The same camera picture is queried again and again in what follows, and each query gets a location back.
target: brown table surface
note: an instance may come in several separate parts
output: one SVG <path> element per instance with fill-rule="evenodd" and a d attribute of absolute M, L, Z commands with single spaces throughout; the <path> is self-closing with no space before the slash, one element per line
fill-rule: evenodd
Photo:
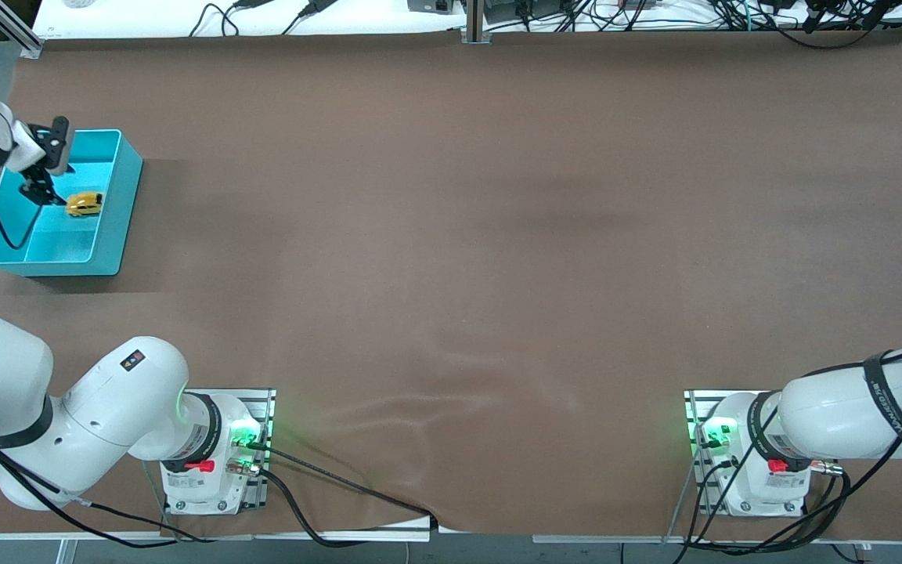
<path fill-rule="evenodd" d="M 278 389 L 276 445 L 446 527 L 661 535 L 684 389 L 902 346 L 892 35 L 50 42 L 11 104 L 119 128 L 146 160 L 117 276 L 0 272 L 52 393 L 161 336 L 191 386 Z M 412 518 L 282 472 L 320 529 Z M 129 458 L 87 497 L 157 514 Z M 712 538 L 783 525 L 723 521 Z M 296 529 L 275 493 L 186 525 Z M 62 530 L 0 496 L 0 532 Z M 829 536 L 902 540 L 902 461 Z"/>

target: blue bin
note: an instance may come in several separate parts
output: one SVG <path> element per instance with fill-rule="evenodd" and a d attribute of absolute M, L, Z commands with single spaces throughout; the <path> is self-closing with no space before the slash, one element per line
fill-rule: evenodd
<path fill-rule="evenodd" d="M 26 245 L 10 249 L 0 234 L 0 270 L 21 276 L 107 276 L 121 270 L 124 241 L 135 207 L 141 157 L 117 129 L 79 129 L 69 164 L 75 172 L 54 176 L 54 190 L 103 192 L 98 215 L 73 218 L 64 206 L 44 206 Z M 9 238 L 21 240 L 37 206 L 20 193 L 23 176 L 3 171 L 0 217 Z"/>

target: toy car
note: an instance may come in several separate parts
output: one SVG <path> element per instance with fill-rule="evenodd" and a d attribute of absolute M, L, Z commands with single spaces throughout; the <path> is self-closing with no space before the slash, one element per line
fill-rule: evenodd
<path fill-rule="evenodd" d="M 65 211 L 77 218 L 80 215 L 96 215 L 101 208 L 103 208 L 103 193 L 80 192 L 68 197 Z"/>

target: red button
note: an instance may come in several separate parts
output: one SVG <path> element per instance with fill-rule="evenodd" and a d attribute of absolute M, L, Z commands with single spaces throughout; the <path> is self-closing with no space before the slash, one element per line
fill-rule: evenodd
<path fill-rule="evenodd" d="M 786 464 L 786 461 L 769 460 L 767 461 L 767 470 L 772 472 L 786 472 L 788 471 L 788 464 Z"/>
<path fill-rule="evenodd" d="M 183 468 L 197 468 L 201 472 L 214 472 L 215 461 L 198 461 L 198 463 L 186 463 Z"/>

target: metal connector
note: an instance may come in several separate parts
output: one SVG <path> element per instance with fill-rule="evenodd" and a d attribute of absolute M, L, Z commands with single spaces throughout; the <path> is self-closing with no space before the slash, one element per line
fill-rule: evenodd
<path fill-rule="evenodd" d="M 834 463 L 827 463 L 827 461 L 812 461 L 810 463 L 810 470 L 813 472 L 820 472 L 820 474 L 826 475 L 842 475 L 844 474 L 844 468 L 841 468 L 841 465 Z"/>
<path fill-rule="evenodd" d="M 248 475 L 250 478 L 260 475 L 261 470 L 261 465 L 253 464 L 250 461 L 230 461 L 225 465 L 225 471 L 229 474 Z"/>

